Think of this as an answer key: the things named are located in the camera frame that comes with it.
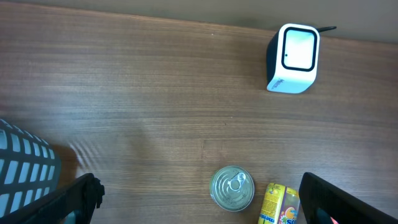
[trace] tin can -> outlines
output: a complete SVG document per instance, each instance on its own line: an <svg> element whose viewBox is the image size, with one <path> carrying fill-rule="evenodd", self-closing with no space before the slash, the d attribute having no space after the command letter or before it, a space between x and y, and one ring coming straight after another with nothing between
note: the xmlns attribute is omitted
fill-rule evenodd
<svg viewBox="0 0 398 224"><path fill-rule="evenodd" d="M267 186L258 224L295 224L299 212L299 193L280 184Z"/></svg>
<svg viewBox="0 0 398 224"><path fill-rule="evenodd" d="M241 211L253 199L253 179L241 167L224 167L217 171L211 178L210 196L221 208L227 211Z"/></svg>

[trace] pull tab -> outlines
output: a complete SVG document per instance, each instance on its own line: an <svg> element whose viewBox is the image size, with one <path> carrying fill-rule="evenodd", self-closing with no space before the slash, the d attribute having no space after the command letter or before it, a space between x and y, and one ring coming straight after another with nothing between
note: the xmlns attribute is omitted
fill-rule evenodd
<svg viewBox="0 0 398 224"><path fill-rule="evenodd" d="M242 188L245 180L246 180L246 175L240 172L236 174L231 180L228 181L228 185L231 190L239 191Z"/></svg>

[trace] can rim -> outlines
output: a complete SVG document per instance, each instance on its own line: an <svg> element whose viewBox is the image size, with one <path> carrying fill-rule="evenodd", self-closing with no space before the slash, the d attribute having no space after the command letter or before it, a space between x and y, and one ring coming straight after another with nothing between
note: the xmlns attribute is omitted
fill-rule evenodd
<svg viewBox="0 0 398 224"><path fill-rule="evenodd" d="M240 167L240 166L235 166L235 165L226 166L226 167L223 167L223 168L219 169L219 170L214 174L214 177L212 178L212 180L211 180L211 182L210 182L210 184L211 184L211 191L214 191L214 190L213 190L213 184L212 184L213 181L214 181L214 178L217 176L217 174L218 174L221 170L223 170L223 169L225 169L225 168L227 168L227 167L237 167L237 168L239 168L239 169L245 171L245 173L248 174L248 176L249 176L250 179L251 179L251 184L252 184L252 187L253 187L253 191L252 191L252 194L251 194L251 198L250 198L250 200L248 201L248 204L245 205L243 208L240 208L239 210L230 210L230 209L224 208L223 206L220 205L220 203L218 203L218 201L217 201L217 199L215 199L215 197L212 196L212 198L213 198L213 201L215 201L216 204L217 204L219 207L221 207L222 209L227 210L227 211L229 211L229 212L240 212L241 210L244 210L245 208L247 208L247 207L251 204L251 202L253 201L253 198L254 198L254 190L255 190L255 189L254 189L254 180L253 180L253 178L251 177L250 173L249 173L247 170L243 169L242 167Z"/></svg>

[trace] cube-shaped device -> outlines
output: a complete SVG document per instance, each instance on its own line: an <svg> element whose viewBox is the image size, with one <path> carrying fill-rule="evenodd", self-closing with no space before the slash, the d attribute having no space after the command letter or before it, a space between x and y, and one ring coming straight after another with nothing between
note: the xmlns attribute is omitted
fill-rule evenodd
<svg viewBox="0 0 398 224"><path fill-rule="evenodd" d="M301 93L315 81L320 36L316 28L286 24L267 48L267 90Z"/></svg>

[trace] silver can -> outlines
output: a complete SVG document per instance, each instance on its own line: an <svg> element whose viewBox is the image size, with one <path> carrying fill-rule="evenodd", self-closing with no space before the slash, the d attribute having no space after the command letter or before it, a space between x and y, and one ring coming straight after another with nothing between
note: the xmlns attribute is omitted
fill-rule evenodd
<svg viewBox="0 0 398 224"><path fill-rule="evenodd" d="M241 167L224 167L211 178L210 196L221 208L227 211L241 211L253 200L253 179Z"/></svg>

